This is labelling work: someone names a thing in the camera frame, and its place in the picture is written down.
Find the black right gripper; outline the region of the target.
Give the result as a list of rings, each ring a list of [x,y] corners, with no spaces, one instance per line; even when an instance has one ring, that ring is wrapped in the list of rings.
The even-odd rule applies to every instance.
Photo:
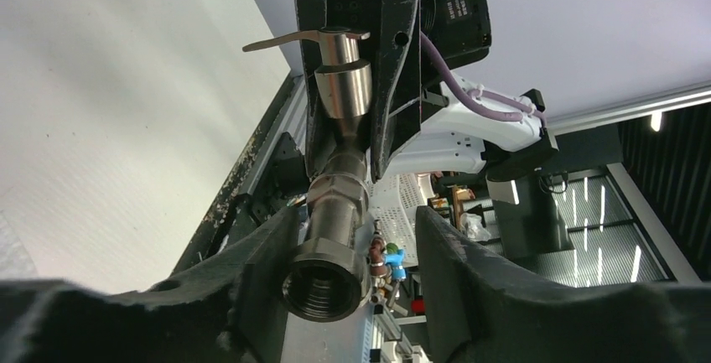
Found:
[[[360,9],[347,27],[371,33],[362,49],[373,64],[371,177],[379,180],[394,174],[396,156],[421,127],[420,10],[421,30],[449,70],[474,64],[489,54],[491,22],[487,0],[354,1]],[[294,0],[294,5],[299,30],[326,25],[326,0]],[[333,133],[315,77],[322,65],[319,45],[304,41],[300,51],[308,96],[305,168],[313,179],[321,174],[333,150]]]

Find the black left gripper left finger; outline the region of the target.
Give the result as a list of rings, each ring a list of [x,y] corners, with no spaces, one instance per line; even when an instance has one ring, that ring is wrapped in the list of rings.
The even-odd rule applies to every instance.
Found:
[[[288,319],[278,274],[299,214],[144,292],[106,295],[61,280],[1,284],[4,362],[278,362]]]

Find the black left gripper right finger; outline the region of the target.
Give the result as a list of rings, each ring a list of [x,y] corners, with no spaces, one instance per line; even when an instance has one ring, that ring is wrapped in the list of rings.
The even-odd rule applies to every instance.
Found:
[[[418,270],[437,362],[707,362],[707,283],[568,287],[416,212]]]

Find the silver angle valve fitting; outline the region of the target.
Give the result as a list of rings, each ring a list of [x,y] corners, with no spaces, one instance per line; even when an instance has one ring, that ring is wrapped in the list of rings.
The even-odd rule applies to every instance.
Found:
[[[306,236],[291,251],[282,282],[283,303],[301,319],[342,320],[366,296],[366,258],[355,249],[368,207],[366,174],[365,153],[339,146],[309,186]]]

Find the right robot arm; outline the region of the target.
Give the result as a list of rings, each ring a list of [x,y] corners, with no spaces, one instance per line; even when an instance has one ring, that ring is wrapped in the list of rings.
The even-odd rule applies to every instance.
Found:
[[[509,181],[558,150],[540,91],[455,75],[492,44],[487,0],[294,0],[307,91],[305,168],[342,147],[369,179],[454,171]]]

